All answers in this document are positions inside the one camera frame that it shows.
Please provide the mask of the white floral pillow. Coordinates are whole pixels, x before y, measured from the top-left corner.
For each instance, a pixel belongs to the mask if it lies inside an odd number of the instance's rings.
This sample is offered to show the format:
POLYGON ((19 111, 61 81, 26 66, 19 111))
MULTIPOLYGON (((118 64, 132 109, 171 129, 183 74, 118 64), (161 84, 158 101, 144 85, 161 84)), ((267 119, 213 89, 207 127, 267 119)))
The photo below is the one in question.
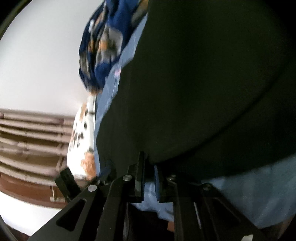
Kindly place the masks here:
POLYGON ((94 160, 95 96, 88 96, 76 113, 67 152, 67 167, 75 179, 96 176, 94 160))

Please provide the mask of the blue dog print blanket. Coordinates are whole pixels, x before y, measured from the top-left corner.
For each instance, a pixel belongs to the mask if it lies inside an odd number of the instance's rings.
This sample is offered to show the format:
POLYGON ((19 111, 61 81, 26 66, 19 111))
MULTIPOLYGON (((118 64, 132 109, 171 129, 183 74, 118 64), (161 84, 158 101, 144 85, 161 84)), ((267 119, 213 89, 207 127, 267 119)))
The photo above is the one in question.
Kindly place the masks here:
POLYGON ((87 91, 97 93, 104 88, 148 5, 148 1, 103 1, 94 12, 79 47, 79 75, 87 91))

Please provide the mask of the brown wooden bed frame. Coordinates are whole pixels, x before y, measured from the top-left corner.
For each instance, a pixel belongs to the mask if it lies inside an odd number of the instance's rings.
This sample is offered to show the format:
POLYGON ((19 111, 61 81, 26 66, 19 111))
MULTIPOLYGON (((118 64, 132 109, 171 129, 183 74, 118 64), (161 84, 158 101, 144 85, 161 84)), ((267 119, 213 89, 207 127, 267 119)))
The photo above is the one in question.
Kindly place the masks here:
POLYGON ((44 207, 64 208, 67 205, 58 187, 23 181, 4 173, 1 173, 1 192, 18 200, 44 207))

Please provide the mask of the blue checked bed sheet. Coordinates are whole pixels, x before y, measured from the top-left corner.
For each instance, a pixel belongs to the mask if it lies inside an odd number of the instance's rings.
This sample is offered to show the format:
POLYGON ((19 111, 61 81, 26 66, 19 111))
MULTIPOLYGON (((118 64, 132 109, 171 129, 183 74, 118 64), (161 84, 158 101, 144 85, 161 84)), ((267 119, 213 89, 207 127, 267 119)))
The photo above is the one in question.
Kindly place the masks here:
MULTIPOLYGON (((103 133, 102 119, 117 94, 121 69, 132 61, 146 21, 144 16, 97 96, 95 138, 103 133)), ((210 183, 258 227, 280 223, 295 214, 295 155, 245 174, 211 179, 210 183)))

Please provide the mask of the black pants with orange lining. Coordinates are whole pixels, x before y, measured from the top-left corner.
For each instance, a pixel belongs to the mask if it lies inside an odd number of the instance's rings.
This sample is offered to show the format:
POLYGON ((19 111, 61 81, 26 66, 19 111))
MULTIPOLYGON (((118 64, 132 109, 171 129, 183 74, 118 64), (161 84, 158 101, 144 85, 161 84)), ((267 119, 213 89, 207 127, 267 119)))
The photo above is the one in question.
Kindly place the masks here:
POLYGON ((295 153, 295 1, 150 1, 96 138, 100 167, 139 160, 207 180, 295 153))

